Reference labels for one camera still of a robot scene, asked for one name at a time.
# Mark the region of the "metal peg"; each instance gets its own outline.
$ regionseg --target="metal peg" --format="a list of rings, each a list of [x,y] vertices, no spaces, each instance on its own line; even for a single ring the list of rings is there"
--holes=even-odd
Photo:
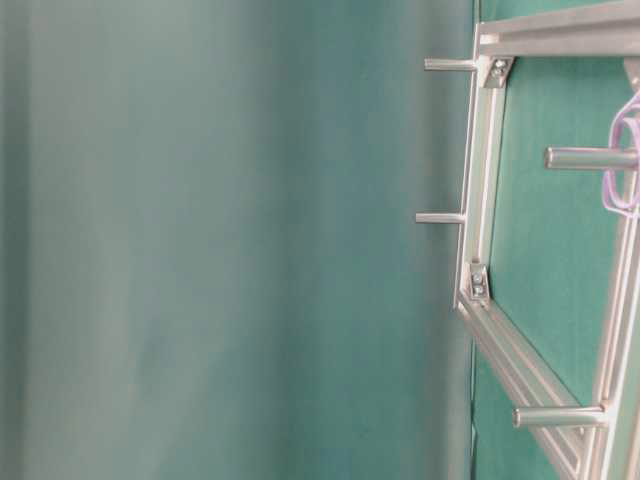
[[[634,170],[638,168],[638,153],[609,148],[549,147],[544,151],[544,166],[559,170]]]
[[[513,426],[520,427],[603,427],[607,418],[603,407],[514,408]]]
[[[416,223],[461,224],[465,217],[459,213],[416,213]]]
[[[424,69],[441,72],[474,72],[476,70],[476,62],[473,60],[425,58]]]

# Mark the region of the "green cloth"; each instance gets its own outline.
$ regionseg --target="green cloth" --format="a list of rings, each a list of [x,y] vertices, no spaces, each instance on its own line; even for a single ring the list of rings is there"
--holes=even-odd
[[[468,478],[469,2],[0,3],[0,477]]]

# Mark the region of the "purple strap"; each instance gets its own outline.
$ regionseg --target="purple strap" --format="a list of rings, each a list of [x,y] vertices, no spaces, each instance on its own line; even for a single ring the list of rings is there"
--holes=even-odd
[[[621,148],[620,137],[622,136],[624,127],[628,127],[636,152],[639,152],[637,156],[638,178],[640,179],[640,119],[627,116],[634,111],[640,111],[640,91],[620,109],[613,119],[611,131],[609,132],[609,148]],[[640,205],[640,188],[636,185],[631,200],[625,201],[618,193],[616,176],[613,170],[604,172],[602,178],[602,203],[604,208],[612,212],[629,218],[640,218],[640,212],[635,211],[636,207]]]

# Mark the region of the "green fabric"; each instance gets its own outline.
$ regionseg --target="green fabric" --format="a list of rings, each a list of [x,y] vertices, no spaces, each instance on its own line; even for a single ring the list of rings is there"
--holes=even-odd
[[[468,478],[469,2],[0,1],[0,477]]]
[[[485,1],[483,20],[596,2]],[[591,385],[617,217],[601,175],[543,168],[547,146],[606,146],[631,90],[621,59],[519,59],[509,79],[491,260],[492,293],[580,402]],[[489,367],[477,368],[476,479],[556,478]]]

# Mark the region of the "metal bar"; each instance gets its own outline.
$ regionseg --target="metal bar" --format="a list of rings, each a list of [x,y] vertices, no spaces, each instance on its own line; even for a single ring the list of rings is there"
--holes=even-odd
[[[504,89],[478,87],[471,141],[462,262],[489,264],[500,163]]]
[[[640,55],[637,0],[557,10],[480,25],[480,54],[510,56]]]
[[[625,175],[625,195],[635,191],[637,174]],[[636,480],[640,476],[640,224],[622,217],[605,316],[594,403],[610,411],[607,429],[591,432],[580,480]]]
[[[440,71],[440,72],[475,72],[476,62],[473,60],[425,58],[424,69],[426,71]]]
[[[525,407],[513,409],[513,426],[603,427],[607,419],[602,407]]]
[[[579,407],[526,338],[495,302],[483,306],[459,293],[458,312],[511,401],[527,407]],[[577,479],[583,435],[571,428],[541,428],[532,434],[561,478]]]
[[[465,216],[460,213],[416,213],[416,223],[464,223]]]
[[[474,36],[473,36],[473,52],[472,56],[474,59],[478,58],[478,26],[476,25]],[[474,71],[471,73],[471,81],[469,85],[469,112],[467,115],[467,136],[466,143],[464,148],[464,171],[462,174],[462,192],[460,195],[460,211],[466,216],[467,215],[467,201],[468,201],[468,192],[469,192],[469,173],[471,170],[471,156],[473,149],[473,137],[474,132],[476,130],[475,120],[476,120],[476,106],[477,106],[477,97],[478,97],[478,72]],[[464,224],[460,226],[458,229],[458,251],[456,254],[456,272],[454,278],[454,288],[453,288],[453,308],[456,309],[458,306],[458,290],[460,289],[460,283],[462,281],[462,264],[463,264],[463,256],[464,256],[464,241],[467,236],[466,227]]]
[[[635,170],[635,150],[609,148],[549,147],[544,151],[544,166],[552,170]]]

